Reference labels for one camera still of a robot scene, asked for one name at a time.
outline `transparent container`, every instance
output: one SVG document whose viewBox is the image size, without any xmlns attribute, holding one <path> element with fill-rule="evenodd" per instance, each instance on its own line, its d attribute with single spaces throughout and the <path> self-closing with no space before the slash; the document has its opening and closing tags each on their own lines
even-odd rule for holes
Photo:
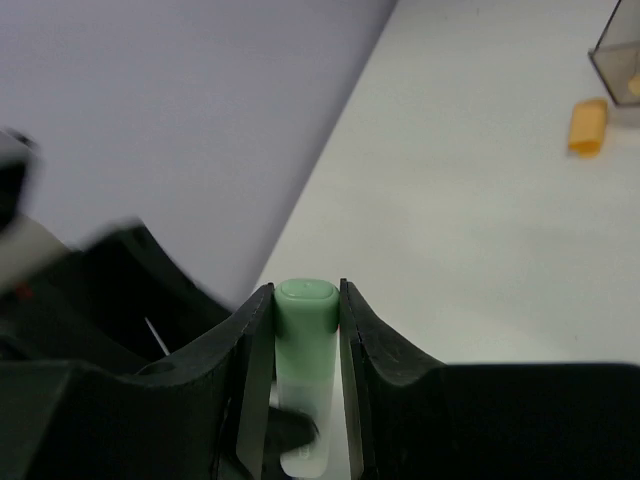
<svg viewBox="0 0 640 480">
<path fill-rule="evenodd" d="M 613 102 L 640 106 L 640 0 L 619 0 L 589 58 Z"/>
</svg>

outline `gray wall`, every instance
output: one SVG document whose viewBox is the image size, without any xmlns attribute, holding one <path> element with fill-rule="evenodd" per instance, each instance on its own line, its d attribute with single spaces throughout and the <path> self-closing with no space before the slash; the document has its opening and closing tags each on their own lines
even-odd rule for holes
<svg viewBox="0 0 640 480">
<path fill-rule="evenodd" d="M 393 0 L 4 0 L 0 123 L 42 146 L 26 212 L 64 242 L 139 216 L 250 292 Z"/>
</svg>

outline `green marker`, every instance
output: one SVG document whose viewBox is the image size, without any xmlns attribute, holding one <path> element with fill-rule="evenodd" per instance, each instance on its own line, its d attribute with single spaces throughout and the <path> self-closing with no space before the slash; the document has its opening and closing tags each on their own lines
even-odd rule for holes
<svg viewBox="0 0 640 480">
<path fill-rule="evenodd" d="M 324 280 L 287 280 L 275 291 L 278 402 L 311 416 L 318 428 L 313 444 L 282 455 L 291 477 L 316 478 L 327 468 L 338 298 Z"/>
</svg>

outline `orange object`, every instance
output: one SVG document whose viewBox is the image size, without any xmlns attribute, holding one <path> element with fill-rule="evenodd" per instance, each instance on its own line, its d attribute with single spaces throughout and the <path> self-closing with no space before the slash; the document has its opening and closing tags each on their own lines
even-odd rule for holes
<svg viewBox="0 0 640 480">
<path fill-rule="evenodd" d="M 573 107 L 569 129 L 569 150 L 581 157 L 595 157 L 600 153 L 607 126 L 607 100 L 592 98 Z"/>
</svg>

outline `gray floor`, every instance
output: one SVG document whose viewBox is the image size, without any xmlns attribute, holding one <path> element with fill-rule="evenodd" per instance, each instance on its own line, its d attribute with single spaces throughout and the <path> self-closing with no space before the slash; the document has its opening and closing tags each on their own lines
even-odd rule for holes
<svg viewBox="0 0 640 480">
<path fill-rule="evenodd" d="M 67 243 L 139 216 L 231 305 L 251 291 L 394 0 L 5 0 L 0 123 Z"/>
</svg>

